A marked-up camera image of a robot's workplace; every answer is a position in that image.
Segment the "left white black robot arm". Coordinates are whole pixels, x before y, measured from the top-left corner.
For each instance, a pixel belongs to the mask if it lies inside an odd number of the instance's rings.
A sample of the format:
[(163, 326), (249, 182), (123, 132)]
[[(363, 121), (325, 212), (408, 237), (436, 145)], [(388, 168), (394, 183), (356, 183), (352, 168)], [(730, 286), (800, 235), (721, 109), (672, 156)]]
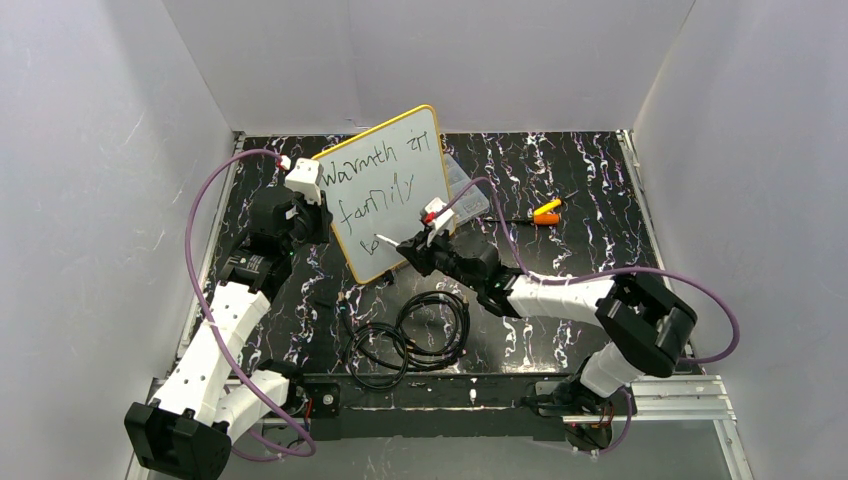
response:
[(272, 187), (257, 193), (249, 222), (217, 275), (213, 302), (185, 354), (147, 403), (133, 403), (124, 425), (139, 464), (178, 479), (217, 479), (233, 443), (285, 406), (292, 363), (267, 360), (251, 383), (225, 390), (235, 356), (292, 272), (303, 245), (328, 242), (332, 214), (324, 193)]

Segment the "yellow handled screwdriver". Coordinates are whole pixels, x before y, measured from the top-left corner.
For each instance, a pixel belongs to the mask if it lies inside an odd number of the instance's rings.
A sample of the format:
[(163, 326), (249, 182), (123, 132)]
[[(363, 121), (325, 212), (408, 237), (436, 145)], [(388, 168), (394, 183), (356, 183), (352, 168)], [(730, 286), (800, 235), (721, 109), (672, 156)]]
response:
[(569, 194), (566, 194), (564, 197), (556, 198), (556, 199), (549, 201), (548, 203), (536, 208), (533, 211), (533, 216), (547, 214), (548, 212), (552, 211), (554, 208), (562, 205), (566, 200), (574, 197), (576, 194), (577, 194), (577, 191), (571, 192)]

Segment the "black white marker pen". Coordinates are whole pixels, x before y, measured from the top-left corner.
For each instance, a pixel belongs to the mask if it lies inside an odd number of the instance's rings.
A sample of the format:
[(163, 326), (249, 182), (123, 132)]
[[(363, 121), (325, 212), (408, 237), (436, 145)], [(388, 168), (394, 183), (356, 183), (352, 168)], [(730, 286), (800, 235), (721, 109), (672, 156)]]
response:
[(375, 237), (377, 240), (379, 240), (379, 241), (381, 241), (381, 242), (384, 242), (384, 243), (386, 243), (386, 244), (388, 244), (388, 245), (390, 245), (390, 246), (392, 246), (392, 247), (394, 247), (394, 248), (396, 248), (396, 247), (399, 245), (399, 242), (397, 242), (397, 241), (395, 241), (395, 240), (392, 240), (392, 239), (390, 239), (390, 238), (388, 238), (388, 237), (386, 237), (386, 236), (384, 236), (384, 235), (382, 235), (382, 234), (374, 234), (374, 237)]

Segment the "orange handled screwdriver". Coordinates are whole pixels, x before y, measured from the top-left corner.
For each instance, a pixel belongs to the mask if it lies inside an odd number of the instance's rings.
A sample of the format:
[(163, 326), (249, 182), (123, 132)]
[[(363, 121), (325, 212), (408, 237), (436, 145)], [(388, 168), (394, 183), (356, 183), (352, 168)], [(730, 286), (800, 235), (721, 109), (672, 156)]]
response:
[(495, 216), (482, 217), (481, 220), (486, 223), (505, 222), (506, 224), (515, 225), (534, 225), (534, 226), (555, 226), (560, 222), (560, 216), (556, 213), (543, 213), (527, 217), (509, 217), (500, 218)]

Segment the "aluminium front rail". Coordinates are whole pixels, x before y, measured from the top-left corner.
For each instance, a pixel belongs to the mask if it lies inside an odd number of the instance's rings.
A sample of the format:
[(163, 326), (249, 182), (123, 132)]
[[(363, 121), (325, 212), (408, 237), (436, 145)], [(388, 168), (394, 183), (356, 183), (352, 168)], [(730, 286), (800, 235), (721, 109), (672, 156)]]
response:
[(733, 479), (752, 471), (736, 415), (718, 375), (646, 377), (597, 407), (561, 407), (562, 375), (410, 375), (387, 391), (368, 391), (341, 374), (307, 374), (285, 394), (284, 409), (317, 441), (402, 436), (527, 437), (566, 441), (578, 452), (621, 445), (638, 422), (710, 422)]

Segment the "yellow framed whiteboard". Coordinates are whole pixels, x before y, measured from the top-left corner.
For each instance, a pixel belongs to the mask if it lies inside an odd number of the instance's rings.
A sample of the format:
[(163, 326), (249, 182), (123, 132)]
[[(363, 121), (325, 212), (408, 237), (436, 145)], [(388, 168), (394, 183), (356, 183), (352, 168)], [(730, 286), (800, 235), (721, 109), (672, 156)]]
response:
[(451, 191), (435, 109), (420, 105), (315, 156), (332, 229), (359, 284), (404, 262), (383, 235), (403, 241), (423, 228), (422, 209)]

